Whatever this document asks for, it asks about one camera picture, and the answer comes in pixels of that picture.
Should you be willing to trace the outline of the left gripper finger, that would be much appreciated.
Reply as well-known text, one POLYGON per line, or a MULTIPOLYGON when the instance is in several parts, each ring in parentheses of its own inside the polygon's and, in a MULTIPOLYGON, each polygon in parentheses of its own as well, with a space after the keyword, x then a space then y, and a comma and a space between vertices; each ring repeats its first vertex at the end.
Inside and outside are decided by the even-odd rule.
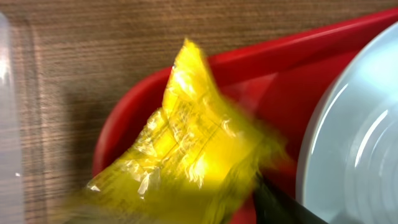
POLYGON ((257 224, 327 224, 269 179, 256 177, 254 207, 257 224))

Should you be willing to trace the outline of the yellow snack wrapper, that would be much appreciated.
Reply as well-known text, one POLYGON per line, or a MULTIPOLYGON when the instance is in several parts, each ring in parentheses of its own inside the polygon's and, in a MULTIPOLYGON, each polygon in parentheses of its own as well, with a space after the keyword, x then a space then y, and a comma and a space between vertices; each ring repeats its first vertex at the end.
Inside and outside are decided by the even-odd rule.
POLYGON ((162 106, 134 144, 91 179, 64 223, 228 223, 262 168, 286 170, 285 141, 220 93, 202 49, 185 40, 162 106))

